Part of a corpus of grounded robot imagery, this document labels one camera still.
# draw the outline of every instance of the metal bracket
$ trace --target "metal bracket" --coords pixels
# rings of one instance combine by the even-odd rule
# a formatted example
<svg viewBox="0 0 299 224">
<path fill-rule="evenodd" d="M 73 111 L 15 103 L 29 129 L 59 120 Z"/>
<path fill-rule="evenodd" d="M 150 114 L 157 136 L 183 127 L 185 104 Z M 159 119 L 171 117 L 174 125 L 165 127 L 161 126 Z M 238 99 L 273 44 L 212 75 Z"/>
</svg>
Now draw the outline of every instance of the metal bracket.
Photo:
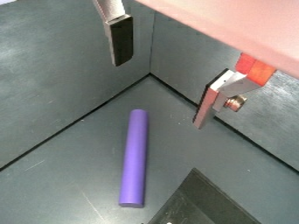
<svg viewBox="0 0 299 224">
<path fill-rule="evenodd" d="M 113 63 L 118 67 L 134 56 L 134 18 L 126 14 L 122 0 L 94 0 L 110 43 Z"/>
<path fill-rule="evenodd" d="M 206 122 L 226 108 L 238 112 L 248 100 L 242 94 L 258 88 L 261 86 L 245 74 L 226 69 L 206 87 L 194 125 L 202 129 Z"/>
</svg>

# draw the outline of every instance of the bolt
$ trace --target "bolt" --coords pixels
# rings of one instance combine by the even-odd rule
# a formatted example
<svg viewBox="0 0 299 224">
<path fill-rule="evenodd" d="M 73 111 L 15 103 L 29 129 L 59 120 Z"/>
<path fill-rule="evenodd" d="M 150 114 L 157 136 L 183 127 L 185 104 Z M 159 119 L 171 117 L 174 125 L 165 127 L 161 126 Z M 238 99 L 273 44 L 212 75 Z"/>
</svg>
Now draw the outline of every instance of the bolt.
<svg viewBox="0 0 299 224">
<path fill-rule="evenodd" d="M 248 97 L 245 97 L 242 94 L 233 96 L 228 99 L 225 103 L 225 108 L 230 108 L 236 112 L 240 112 L 241 108 L 244 107 Z"/>
</svg>

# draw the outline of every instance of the purple cylinder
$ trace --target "purple cylinder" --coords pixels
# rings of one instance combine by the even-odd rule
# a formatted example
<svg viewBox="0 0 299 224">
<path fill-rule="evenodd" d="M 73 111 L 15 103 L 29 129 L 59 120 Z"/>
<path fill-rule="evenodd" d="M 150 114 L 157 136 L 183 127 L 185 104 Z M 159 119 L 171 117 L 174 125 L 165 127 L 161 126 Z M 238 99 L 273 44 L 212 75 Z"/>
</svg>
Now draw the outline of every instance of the purple cylinder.
<svg viewBox="0 0 299 224">
<path fill-rule="evenodd" d="M 149 114 L 135 109 L 130 114 L 126 157 L 119 195 L 122 207 L 143 207 L 146 192 L 146 147 Z"/>
</svg>

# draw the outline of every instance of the gray wall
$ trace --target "gray wall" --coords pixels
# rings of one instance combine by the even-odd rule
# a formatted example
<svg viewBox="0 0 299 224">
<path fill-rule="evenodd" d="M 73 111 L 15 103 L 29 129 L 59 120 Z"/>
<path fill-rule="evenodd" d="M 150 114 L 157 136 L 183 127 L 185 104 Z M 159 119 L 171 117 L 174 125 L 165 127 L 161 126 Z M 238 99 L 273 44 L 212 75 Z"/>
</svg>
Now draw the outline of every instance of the gray wall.
<svg viewBox="0 0 299 224">
<path fill-rule="evenodd" d="M 236 70 L 238 59 L 237 49 L 157 14 L 151 72 L 194 102 L 225 68 Z M 299 171 L 299 81 L 278 71 L 246 97 L 238 113 L 226 110 L 218 117 Z"/>
<path fill-rule="evenodd" d="M 114 67 L 91 0 L 0 6 L 0 167 L 150 73 L 155 14 L 135 17 L 135 56 Z"/>
</svg>

